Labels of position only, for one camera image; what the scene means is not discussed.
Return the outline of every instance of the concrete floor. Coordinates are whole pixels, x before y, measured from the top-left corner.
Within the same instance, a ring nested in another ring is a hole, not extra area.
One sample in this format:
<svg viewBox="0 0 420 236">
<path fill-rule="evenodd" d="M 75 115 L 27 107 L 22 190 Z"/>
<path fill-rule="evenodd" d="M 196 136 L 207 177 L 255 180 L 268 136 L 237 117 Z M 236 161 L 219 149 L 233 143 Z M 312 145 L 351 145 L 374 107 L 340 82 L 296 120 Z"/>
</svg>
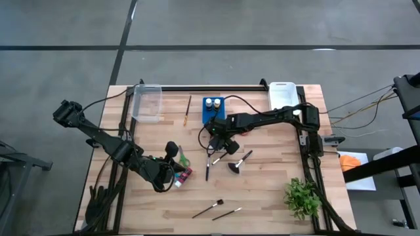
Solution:
<svg viewBox="0 0 420 236">
<path fill-rule="evenodd" d="M 3 0 L 0 45 L 118 45 L 130 2 Z M 410 0 L 144 0 L 137 4 L 127 44 L 405 45 L 420 42 L 419 22 Z M 391 84 L 395 76 L 419 72 L 419 57 L 420 50 L 125 52 L 117 84 L 140 78 L 176 85 L 256 84 L 260 78 L 321 84 L 327 107 L 334 108 Z M 103 98 L 115 59 L 116 51 L 0 51 L 0 140 L 54 162 L 50 172 L 32 172 L 14 235 L 71 232 L 92 150 L 86 136 L 57 125 L 52 113 L 63 99 L 88 104 Z M 98 104 L 86 115 L 98 123 L 101 109 Z M 387 130 L 347 138 L 341 147 L 414 145 L 401 113 L 398 100 L 384 103 L 370 126 L 347 132 Z M 367 111 L 345 125 L 363 125 L 372 117 Z M 419 215 L 420 197 L 408 191 Z M 352 201 L 352 207 L 364 232 L 418 234 L 390 226 L 391 218 L 404 217 L 398 201 Z"/>
</svg>

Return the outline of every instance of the black bracket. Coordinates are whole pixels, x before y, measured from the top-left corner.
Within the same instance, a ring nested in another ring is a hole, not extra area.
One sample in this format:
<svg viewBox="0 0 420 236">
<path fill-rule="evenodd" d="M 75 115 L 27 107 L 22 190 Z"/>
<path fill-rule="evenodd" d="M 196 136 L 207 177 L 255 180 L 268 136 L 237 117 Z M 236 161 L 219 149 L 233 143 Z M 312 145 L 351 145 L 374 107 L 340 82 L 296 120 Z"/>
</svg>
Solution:
<svg viewBox="0 0 420 236">
<path fill-rule="evenodd" d="M 323 146 L 331 146 L 331 147 L 337 147 L 340 143 L 342 143 L 344 140 L 346 140 L 345 137 L 338 137 L 335 135 L 330 136 L 321 136 Z M 299 135 L 299 142 L 301 145 L 305 146 L 309 143 L 308 141 L 309 136 L 306 135 Z"/>
<path fill-rule="evenodd" d="M 268 91 L 268 85 L 267 85 L 267 81 L 265 81 L 265 79 L 260 80 L 260 85 L 262 85 L 264 87 L 265 91 Z"/>
</svg>

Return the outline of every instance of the white paper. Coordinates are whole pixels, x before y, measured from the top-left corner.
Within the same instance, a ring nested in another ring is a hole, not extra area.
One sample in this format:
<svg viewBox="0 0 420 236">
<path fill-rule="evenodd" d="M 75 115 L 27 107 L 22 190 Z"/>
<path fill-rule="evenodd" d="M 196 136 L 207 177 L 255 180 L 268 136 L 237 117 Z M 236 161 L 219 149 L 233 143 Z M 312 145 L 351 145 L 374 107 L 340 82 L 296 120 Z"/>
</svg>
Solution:
<svg viewBox="0 0 420 236">
<path fill-rule="evenodd" d="M 351 153 L 347 151 L 339 151 L 340 155 L 349 155 L 351 157 L 357 158 L 361 164 L 368 163 L 368 156 L 366 153 Z M 375 182 L 373 177 L 367 177 L 361 180 L 356 180 L 346 184 L 348 190 L 367 190 L 367 191 L 376 191 Z"/>
</svg>

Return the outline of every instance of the black stand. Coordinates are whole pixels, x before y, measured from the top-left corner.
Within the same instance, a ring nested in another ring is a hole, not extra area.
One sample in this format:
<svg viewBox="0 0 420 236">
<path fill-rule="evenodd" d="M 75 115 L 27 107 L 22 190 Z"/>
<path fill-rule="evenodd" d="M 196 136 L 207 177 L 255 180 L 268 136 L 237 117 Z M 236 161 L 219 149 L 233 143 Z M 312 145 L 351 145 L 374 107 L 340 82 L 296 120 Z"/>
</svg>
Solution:
<svg viewBox="0 0 420 236">
<path fill-rule="evenodd" d="M 405 114 L 418 108 L 420 102 L 420 73 L 417 75 L 395 77 L 394 92 L 397 93 Z M 400 202 L 407 220 L 407 225 L 410 229 L 417 229 L 403 188 L 416 186 L 418 192 L 420 193 L 420 173 L 417 170 L 417 164 L 420 163 L 420 121 L 409 119 L 408 123 L 417 142 L 416 146 L 409 147 L 398 153 L 383 157 L 382 159 L 378 159 L 376 161 L 370 161 L 367 164 L 348 170 L 343 173 L 343 176 L 345 182 L 352 182 L 362 178 L 375 176 L 389 170 L 395 170 L 396 182 L 403 193 L 403 199 L 401 199 Z M 398 168 L 401 167 L 409 167 L 411 174 L 399 176 Z"/>
<path fill-rule="evenodd" d="M 48 163 L 26 154 L 19 154 L 1 143 L 0 155 L 2 158 L 10 160 L 1 162 L 0 172 L 8 172 L 11 185 L 10 196 L 5 205 L 3 215 L 0 218 L 0 235 L 11 235 L 11 223 L 16 211 L 17 202 L 23 193 L 32 167 L 41 167 L 42 170 L 50 170 L 53 163 Z"/>
</svg>

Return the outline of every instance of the white plastic bin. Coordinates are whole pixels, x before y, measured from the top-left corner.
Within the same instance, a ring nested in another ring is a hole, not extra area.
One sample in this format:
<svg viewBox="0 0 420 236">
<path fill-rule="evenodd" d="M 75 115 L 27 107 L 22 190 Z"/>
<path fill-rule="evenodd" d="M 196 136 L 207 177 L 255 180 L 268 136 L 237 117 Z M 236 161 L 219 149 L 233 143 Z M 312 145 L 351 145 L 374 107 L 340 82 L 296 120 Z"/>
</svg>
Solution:
<svg viewBox="0 0 420 236">
<path fill-rule="evenodd" d="M 270 109 L 282 109 L 284 106 L 296 106 L 299 104 L 297 98 L 296 85 L 292 82 L 272 82 L 270 89 L 268 89 L 268 101 Z M 293 112 L 294 115 L 299 115 L 300 110 Z"/>
</svg>

